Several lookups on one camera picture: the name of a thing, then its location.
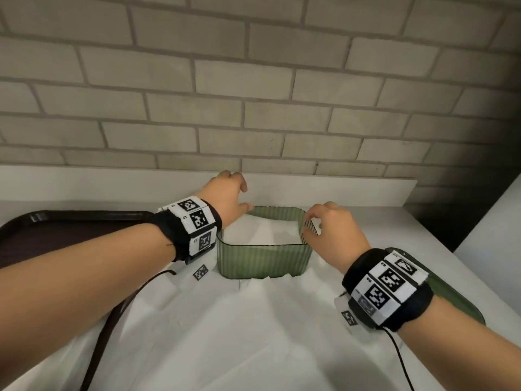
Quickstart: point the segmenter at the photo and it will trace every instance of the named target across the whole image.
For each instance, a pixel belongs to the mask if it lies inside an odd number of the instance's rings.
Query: white table surface
[[[491,329],[521,346],[521,317],[510,309],[403,208],[352,207],[350,210],[372,246],[381,248],[398,247],[407,251],[473,302],[484,315],[485,321]],[[315,253],[310,260],[309,269],[310,272],[314,272],[320,278],[324,285],[330,288],[332,295],[342,292],[341,275],[323,262]],[[125,318],[126,322],[122,320],[123,323],[118,325],[120,329],[115,330],[115,335],[121,335],[125,331],[124,328],[129,326],[127,322],[146,318],[147,310],[150,308],[150,305],[147,306],[147,302],[149,303],[154,297],[165,300],[165,297],[168,297],[169,288],[171,288],[171,284],[167,280],[155,284],[151,289],[147,287],[148,290],[145,289],[136,298],[136,303],[134,303],[131,313]],[[47,361],[32,369],[8,389],[49,389],[49,384],[54,384],[54,389],[59,389],[59,386],[63,386],[62,380],[65,377],[69,377],[67,381],[68,386],[77,384],[78,381],[81,381],[82,370],[84,370],[84,365],[90,358],[90,351],[92,351],[100,326],[101,324],[98,324],[88,335],[78,338],[68,348],[58,352],[59,354],[56,353],[54,356],[49,357]],[[362,353],[356,351],[364,351],[398,389],[408,389],[396,353],[391,342],[386,339],[387,336],[382,336],[379,338],[379,342],[368,345],[358,342],[347,331],[345,332],[345,337],[347,342],[352,345],[357,344],[361,349],[353,348],[353,354],[362,356]],[[117,351],[117,349],[111,350],[107,348],[107,354],[113,354],[111,351]],[[443,389],[406,346],[401,348],[401,352],[409,376],[416,389],[424,391],[439,391]],[[105,359],[110,360],[110,356],[104,357]],[[175,369],[172,369],[171,379],[165,379],[165,381],[170,381],[169,384],[172,386],[172,389],[175,389]]]

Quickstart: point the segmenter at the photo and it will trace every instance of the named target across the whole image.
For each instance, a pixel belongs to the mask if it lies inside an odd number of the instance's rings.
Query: green plastic container
[[[304,221],[306,212],[296,207],[256,207],[250,212],[256,217],[280,221],[297,221],[317,232],[313,222]],[[300,276],[307,268],[311,247],[301,244],[282,245],[231,245],[223,242],[223,232],[217,234],[217,268],[231,279],[282,277],[285,274]]]
[[[445,300],[452,303],[452,306],[460,309],[466,315],[472,317],[474,320],[486,325],[485,318],[483,314],[479,311],[479,309],[474,306],[465,296],[461,295],[458,291],[452,288],[449,284],[443,281],[440,277],[436,276],[430,269],[426,268],[422,263],[418,262],[416,258],[409,255],[404,250],[389,247],[386,248],[386,251],[397,253],[405,256],[408,260],[413,262],[414,264],[421,267],[423,270],[429,273],[429,277],[427,278],[427,282],[430,287],[433,289],[433,292],[438,295],[440,298],[444,298]]]

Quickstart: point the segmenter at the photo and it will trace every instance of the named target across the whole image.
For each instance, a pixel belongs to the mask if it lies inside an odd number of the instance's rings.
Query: ribbed container
[[[256,207],[250,212],[256,217],[280,221],[297,221],[317,232],[313,222],[304,221],[305,211],[296,207]],[[311,256],[311,247],[302,244],[282,245],[231,245],[223,242],[223,232],[217,234],[217,268],[219,273],[231,279],[282,277],[285,274],[300,276]]]

